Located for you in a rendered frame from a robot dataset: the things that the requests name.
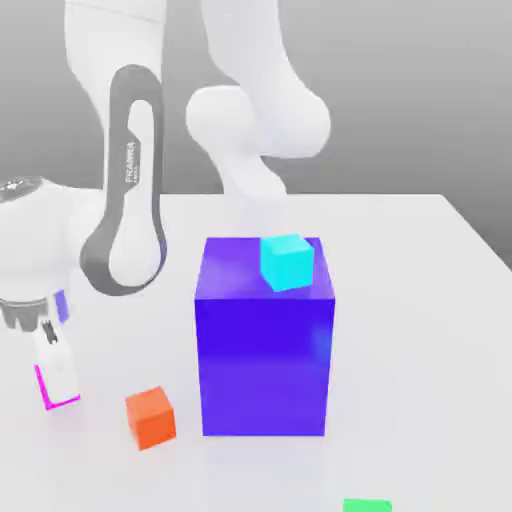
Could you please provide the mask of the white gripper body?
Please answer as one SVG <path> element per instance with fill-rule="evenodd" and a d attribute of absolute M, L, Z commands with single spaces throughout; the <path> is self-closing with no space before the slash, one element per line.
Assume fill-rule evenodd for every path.
<path fill-rule="evenodd" d="M 39 321 L 33 333 L 37 375 L 47 403 L 68 403 L 79 397 L 70 346 L 49 318 Z"/>

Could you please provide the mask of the small magenta cube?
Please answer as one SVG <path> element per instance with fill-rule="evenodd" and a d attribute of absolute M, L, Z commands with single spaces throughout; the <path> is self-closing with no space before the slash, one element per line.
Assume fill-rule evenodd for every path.
<path fill-rule="evenodd" d="M 43 404 L 44 404 L 44 407 L 45 407 L 45 409 L 47 411 L 63 407 L 65 405 L 71 404 L 73 402 L 77 402 L 77 401 L 79 401 L 81 399 L 80 395 L 75 395 L 75 396 L 73 396 L 73 397 L 71 397 L 71 398 L 69 398 L 69 399 L 67 399 L 65 401 L 53 402 L 50 399 L 50 396 L 48 394 L 48 391 L 47 391 L 47 388 L 46 388 L 46 385 L 45 385 L 45 382 L 44 382 L 44 379 L 43 379 L 43 376 L 42 376 L 42 373 L 41 373 L 41 370 L 40 370 L 39 366 L 35 365 L 34 366 L 34 370 L 35 370 L 35 374 L 36 374 L 36 377 L 37 377 L 39 389 L 40 389 L 40 392 L 41 392 Z"/>

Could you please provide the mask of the small orange cube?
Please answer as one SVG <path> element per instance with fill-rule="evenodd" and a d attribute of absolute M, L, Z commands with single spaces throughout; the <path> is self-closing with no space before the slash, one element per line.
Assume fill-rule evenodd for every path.
<path fill-rule="evenodd" d="M 146 450 L 176 437 L 174 409 L 161 386 L 125 399 L 130 431 L 139 450 Z"/>

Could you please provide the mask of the small cyan cube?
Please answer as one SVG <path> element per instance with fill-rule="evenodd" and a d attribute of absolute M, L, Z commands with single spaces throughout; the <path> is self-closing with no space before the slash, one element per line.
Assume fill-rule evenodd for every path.
<path fill-rule="evenodd" d="M 274 292 L 308 287 L 313 282 L 313 246 L 299 234 L 260 239 L 260 274 Z"/>

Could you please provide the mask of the small green cube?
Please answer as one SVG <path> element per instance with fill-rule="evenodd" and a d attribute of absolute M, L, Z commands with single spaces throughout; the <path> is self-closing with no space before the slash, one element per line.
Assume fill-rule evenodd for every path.
<path fill-rule="evenodd" d="M 392 512 L 392 502 L 382 499 L 346 498 L 343 512 Z"/>

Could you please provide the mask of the large blue box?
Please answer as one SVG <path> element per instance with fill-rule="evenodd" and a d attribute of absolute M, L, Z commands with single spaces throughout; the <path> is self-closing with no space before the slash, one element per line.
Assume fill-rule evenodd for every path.
<path fill-rule="evenodd" d="M 194 297 L 202 432 L 325 433 L 335 292 L 322 242 L 311 286 L 275 292 L 256 238 L 209 238 Z"/>

